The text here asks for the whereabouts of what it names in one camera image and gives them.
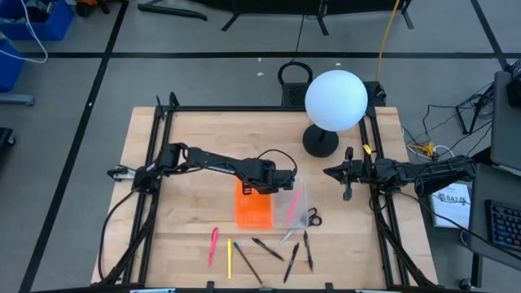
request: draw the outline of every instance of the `white cable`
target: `white cable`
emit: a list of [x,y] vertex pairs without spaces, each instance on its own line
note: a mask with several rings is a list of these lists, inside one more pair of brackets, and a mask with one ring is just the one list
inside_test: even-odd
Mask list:
[[29,31],[29,33],[31,33],[31,36],[34,37],[34,39],[36,40],[38,45],[40,45],[40,48],[42,48],[43,54],[45,54],[46,57],[43,60],[34,60],[34,59],[23,58],[23,57],[19,57],[19,56],[16,56],[16,55],[12,55],[12,54],[9,54],[9,53],[7,53],[7,52],[5,52],[3,50],[0,50],[0,53],[3,53],[3,54],[5,54],[5,55],[7,55],[9,57],[14,58],[14,59],[19,59],[19,60],[24,60],[24,61],[29,61],[29,62],[43,64],[43,63],[47,62],[47,59],[48,59],[49,55],[47,54],[46,48],[43,47],[42,43],[40,42],[40,40],[36,36],[36,33],[34,33],[33,26],[31,26],[31,22],[29,21],[29,14],[27,12],[27,7],[25,6],[24,0],[20,0],[20,1],[22,2],[22,7],[24,8],[25,21],[26,21],[25,26],[27,27],[27,30]]
[[442,145],[434,146],[434,152],[436,152],[436,148],[437,148],[437,147],[444,148],[445,150],[449,151],[449,153],[450,153],[450,155],[451,155],[452,157],[455,156],[454,153],[453,153],[453,152],[452,152],[448,147],[446,147],[446,146],[442,146]]

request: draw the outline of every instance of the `yellow pencil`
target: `yellow pencil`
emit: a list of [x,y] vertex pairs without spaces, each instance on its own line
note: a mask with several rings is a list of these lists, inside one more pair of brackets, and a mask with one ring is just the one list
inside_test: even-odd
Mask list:
[[228,278],[231,278],[231,252],[233,251],[231,243],[231,238],[228,238]]

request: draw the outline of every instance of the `lamp base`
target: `lamp base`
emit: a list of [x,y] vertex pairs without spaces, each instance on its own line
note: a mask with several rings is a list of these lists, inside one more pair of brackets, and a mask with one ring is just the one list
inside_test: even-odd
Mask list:
[[339,145],[339,135],[335,132],[320,129],[316,125],[309,126],[302,137],[304,149],[312,156],[326,158],[333,154]]

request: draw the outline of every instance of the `wooden tabletop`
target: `wooden tabletop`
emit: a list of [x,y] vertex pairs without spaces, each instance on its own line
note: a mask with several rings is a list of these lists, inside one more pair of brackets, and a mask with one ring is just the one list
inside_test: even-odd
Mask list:
[[[130,167],[144,164],[151,132],[154,108],[134,108],[121,163]],[[377,108],[385,157],[407,161],[401,125],[395,108]],[[184,142],[220,155],[237,159],[255,157],[262,151],[277,148],[291,155],[305,178],[309,206],[316,207],[323,224],[307,229],[314,260],[310,272],[302,241],[302,231],[282,246],[278,242],[287,230],[242,230],[234,222],[235,178],[223,173],[202,171],[163,180],[155,223],[151,258],[147,273],[149,287],[258,287],[259,283],[235,251],[233,277],[227,277],[227,238],[241,245],[266,286],[275,288],[324,288],[332,282],[335,289],[384,288],[382,261],[377,241],[374,215],[369,209],[369,187],[353,184],[353,197],[343,201],[343,187],[322,170],[340,164],[346,147],[361,159],[360,130],[354,126],[339,133],[336,152],[324,159],[314,158],[302,146],[302,134],[311,125],[305,112],[177,112],[174,114],[170,142]],[[293,168],[283,155],[265,157],[277,168]],[[111,207],[129,193],[131,182],[115,184]],[[413,195],[413,188],[404,188]],[[431,249],[423,226],[418,203],[402,195],[394,202],[405,250],[416,265],[433,282],[437,282]],[[129,244],[137,195],[119,207],[108,224],[103,250],[104,273],[119,260]],[[220,234],[213,259],[208,267],[212,230]],[[286,262],[275,259],[255,244],[260,238],[279,252]],[[290,277],[283,283],[291,251],[301,242]],[[394,282],[400,283],[396,257],[389,253]],[[141,260],[137,254],[134,264]],[[138,267],[134,266],[133,280]],[[97,271],[93,282],[98,281]]]

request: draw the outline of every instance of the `keyboard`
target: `keyboard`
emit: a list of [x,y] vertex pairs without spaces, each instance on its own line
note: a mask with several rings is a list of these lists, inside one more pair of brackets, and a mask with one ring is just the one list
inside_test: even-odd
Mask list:
[[485,201],[488,239],[505,248],[521,251],[521,207]]

